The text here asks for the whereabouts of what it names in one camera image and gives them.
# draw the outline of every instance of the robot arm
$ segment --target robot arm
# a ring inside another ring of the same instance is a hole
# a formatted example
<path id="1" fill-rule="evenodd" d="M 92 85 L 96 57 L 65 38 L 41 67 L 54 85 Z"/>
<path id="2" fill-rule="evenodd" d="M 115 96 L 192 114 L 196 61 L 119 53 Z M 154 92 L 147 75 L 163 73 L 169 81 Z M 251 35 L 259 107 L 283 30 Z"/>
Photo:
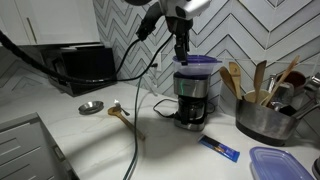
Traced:
<path id="1" fill-rule="evenodd" d="M 142 1 L 126 0 L 133 5 L 141 5 Z M 187 52 L 189 51 L 189 30 L 193 26 L 192 19 L 209 7 L 210 0 L 159 0 L 147 11 L 137 35 L 141 41 L 155 29 L 161 16 L 165 16 L 168 29 L 176 35 L 174 47 L 177 59 L 182 65 L 188 65 Z"/>

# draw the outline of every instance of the herringbone tile backsplash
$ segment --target herringbone tile backsplash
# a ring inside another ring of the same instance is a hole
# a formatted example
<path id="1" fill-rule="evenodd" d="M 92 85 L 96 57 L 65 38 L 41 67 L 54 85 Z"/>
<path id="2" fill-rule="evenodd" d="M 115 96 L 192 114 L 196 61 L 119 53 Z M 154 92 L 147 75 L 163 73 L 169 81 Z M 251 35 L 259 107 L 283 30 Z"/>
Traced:
<path id="1" fill-rule="evenodd" d="M 137 37 L 135 32 L 149 5 L 134 7 L 119 0 L 94 0 L 101 41 L 112 46 L 116 64 Z M 190 31 L 189 54 L 216 57 L 223 63 L 216 66 L 211 77 L 210 101 L 218 109 L 234 115 L 235 98 L 221 83 L 217 70 L 237 62 L 242 70 L 241 89 L 253 90 L 256 64 L 268 60 L 263 87 L 271 74 L 282 72 L 296 55 L 301 56 L 295 70 L 306 77 L 320 71 L 320 1 L 318 0 L 213 0 L 210 7 L 194 19 Z M 150 62 L 157 48 L 170 36 L 164 18 L 156 30 L 129 53 L 119 78 L 134 77 Z M 155 91 L 174 97 L 173 64 L 175 40 L 161 51 L 161 73 L 156 77 Z M 146 76 L 143 87 L 151 89 L 153 82 Z M 312 113 L 298 130 L 312 126 L 320 135 L 320 125 Z"/>

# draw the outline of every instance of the electrical outlet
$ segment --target electrical outlet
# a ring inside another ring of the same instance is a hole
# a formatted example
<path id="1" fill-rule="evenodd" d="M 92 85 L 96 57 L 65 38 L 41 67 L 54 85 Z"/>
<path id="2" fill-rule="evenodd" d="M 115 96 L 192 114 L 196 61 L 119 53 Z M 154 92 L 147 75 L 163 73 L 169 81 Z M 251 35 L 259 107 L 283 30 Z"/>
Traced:
<path id="1" fill-rule="evenodd" d="M 157 72 L 161 72 L 161 70 L 162 70 L 162 69 L 161 69 L 161 53 L 158 53 L 158 54 L 157 54 L 157 57 L 156 57 L 154 63 L 157 63 L 157 64 L 158 64 Z"/>

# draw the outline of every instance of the wooden utensil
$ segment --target wooden utensil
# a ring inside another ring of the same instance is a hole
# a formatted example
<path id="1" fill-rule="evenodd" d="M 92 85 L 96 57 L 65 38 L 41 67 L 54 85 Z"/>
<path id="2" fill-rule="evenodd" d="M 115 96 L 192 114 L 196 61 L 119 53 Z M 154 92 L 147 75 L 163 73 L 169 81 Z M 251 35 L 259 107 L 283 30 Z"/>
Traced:
<path id="1" fill-rule="evenodd" d="M 118 108 L 116 107 L 111 107 L 108 109 L 108 114 L 110 116 L 117 116 L 134 133 L 134 126 L 125 117 L 122 116 L 120 109 L 118 110 Z M 139 139 L 141 139 L 142 141 L 146 139 L 146 137 L 138 129 L 137 129 L 137 135 Z"/>
<path id="2" fill-rule="evenodd" d="M 235 62 L 229 62 L 229 71 L 232 77 L 232 81 L 234 83 L 234 87 L 236 90 L 236 95 L 237 98 L 242 100 L 242 95 L 241 95 L 241 70 L 240 67 L 237 63 Z"/>
<path id="3" fill-rule="evenodd" d="M 228 69 L 226 67 L 222 66 L 219 69 L 219 73 L 220 73 L 222 81 L 227 85 L 227 87 L 230 89 L 230 91 L 233 93 L 233 95 L 237 97 L 237 93 L 236 93 L 236 90 L 235 90 L 235 87 L 233 84 L 233 80 L 232 80 L 232 77 L 231 77 Z"/>
<path id="4" fill-rule="evenodd" d="M 266 65 L 267 65 L 267 61 L 264 60 L 260 62 L 256 67 L 256 72 L 254 74 L 254 79 L 253 79 L 253 86 L 254 86 L 255 95 L 256 95 L 255 101 L 254 101 L 255 103 L 258 103 L 260 88 L 263 82 L 263 76 L 264 76 L 264 71 L 266 70 Z"/>
<path id="5" fill-rule="evenodd" d="M 294 60 L 290 63 L 290 65 L 287 67 L 287 69 L 283 72 L 280 80 L 277 82 L 277 84 L 275 85 L 275 87 L 272 89 L 272 92 L 270 93 L 270 95 L 268 96 L 268 98 L 264 101 L 264 103 L 262 104 L 262 106 L 267 106 L 270 102 L 270 100 L 272 99 L 272 97 L 274 96 L 274 93 L 277 91 L 277 89 L 279 88 L 280 84 L 283 83 L 283 81 L 286 79 L 286 77 L 290 74 L 290 72 L 292 71 L 292 69 L 297 65 L 298 61 L 300 59 L 300 56 L 296 56 L 294 58 Z"/>

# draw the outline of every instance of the coffee maker base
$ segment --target coffee maker base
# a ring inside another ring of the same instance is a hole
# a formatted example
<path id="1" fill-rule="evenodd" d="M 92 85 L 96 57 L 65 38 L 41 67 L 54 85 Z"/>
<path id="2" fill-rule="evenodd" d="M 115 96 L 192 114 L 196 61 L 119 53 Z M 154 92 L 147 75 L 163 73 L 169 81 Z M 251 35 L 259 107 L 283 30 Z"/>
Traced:
<path id="1" fill-rule="evenodd" d="M 174 119 L 174 125 L 183 128 L 183 129 L 187 129 L 190 131 L 202 131 L 204 129 L 204 123 L 202 124 L 181 124 L 180 120 Z"/>

